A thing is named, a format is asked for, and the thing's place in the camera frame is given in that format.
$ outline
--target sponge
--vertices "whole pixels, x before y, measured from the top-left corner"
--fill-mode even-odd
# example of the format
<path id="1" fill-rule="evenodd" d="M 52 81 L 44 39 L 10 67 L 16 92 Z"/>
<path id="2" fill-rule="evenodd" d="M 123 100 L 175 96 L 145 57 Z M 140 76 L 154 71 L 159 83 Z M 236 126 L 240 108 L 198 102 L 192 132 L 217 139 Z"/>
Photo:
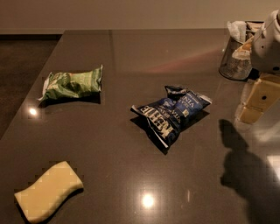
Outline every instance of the sponge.
<path id="1" fill-rule="evenodd" d="M 33 185 L 15 193 L 26 219 L 39 223 L 49 218 L 69 194 L 83 184 L 68 162 L 60 162 L 47 170 Z"/>

